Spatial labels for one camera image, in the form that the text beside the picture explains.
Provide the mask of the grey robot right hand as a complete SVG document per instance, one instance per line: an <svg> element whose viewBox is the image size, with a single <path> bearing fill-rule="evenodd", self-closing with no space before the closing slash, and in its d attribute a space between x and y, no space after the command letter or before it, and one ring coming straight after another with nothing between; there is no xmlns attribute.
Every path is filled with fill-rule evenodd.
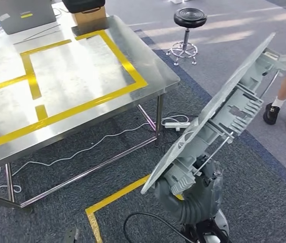
<svg viewBox="0 0 286 243"><path fill-rule="evenodd" d="M197 224L214 218L222 202L223 173L214 162L207 163L201 171L202 175L196 176L192 187L183 192L183 200L173 195L164 178L156 181L155 196L166 211L183 224Z"/></svg>

